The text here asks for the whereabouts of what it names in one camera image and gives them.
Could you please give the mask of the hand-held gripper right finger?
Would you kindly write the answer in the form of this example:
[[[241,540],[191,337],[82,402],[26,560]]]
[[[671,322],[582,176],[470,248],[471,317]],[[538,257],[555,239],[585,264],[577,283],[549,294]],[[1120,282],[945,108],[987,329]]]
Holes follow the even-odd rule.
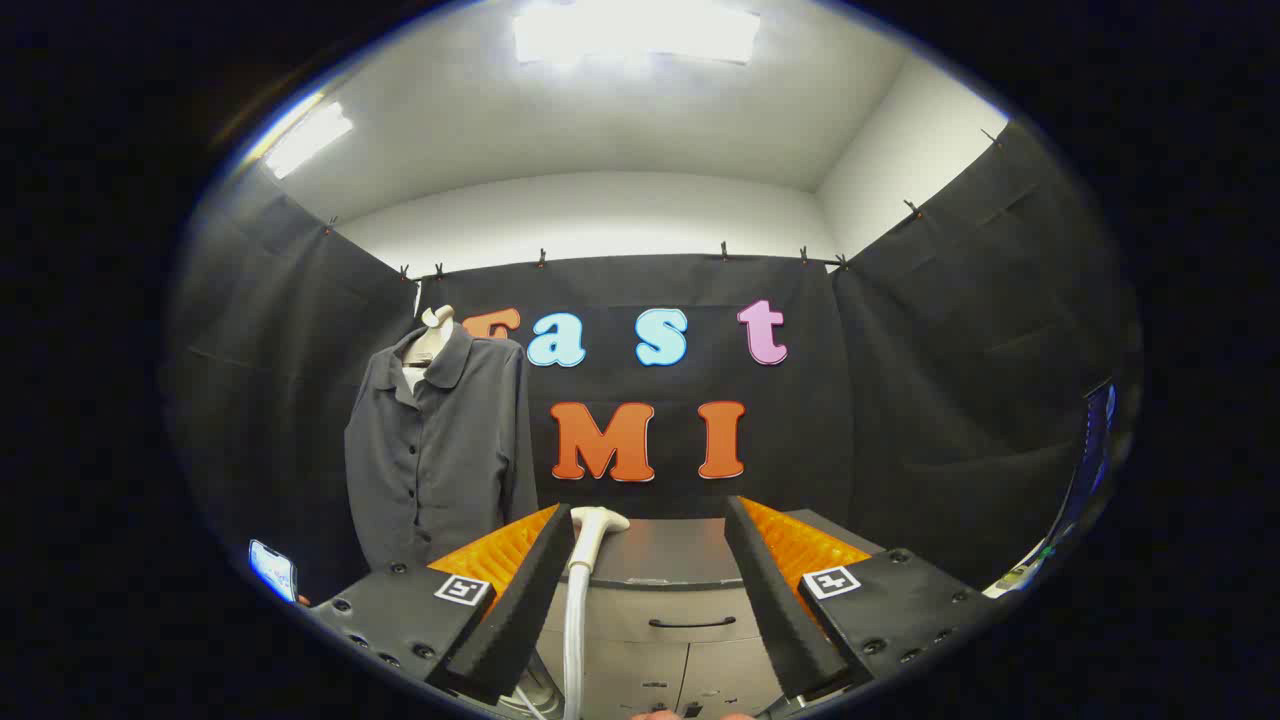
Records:
[[[790,701],[896,685],[1002,612],[910,550],[860,550],[742,496],[726,501],[724,539]]]

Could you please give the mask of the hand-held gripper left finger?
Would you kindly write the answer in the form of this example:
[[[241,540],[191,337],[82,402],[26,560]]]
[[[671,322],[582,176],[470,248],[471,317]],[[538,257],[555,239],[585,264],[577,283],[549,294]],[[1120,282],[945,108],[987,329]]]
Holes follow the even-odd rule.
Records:
[[[535,655],[573,543],[571,509],[556,503],[429,565],[372,571],[310,623],[376,673],[493,705]]]

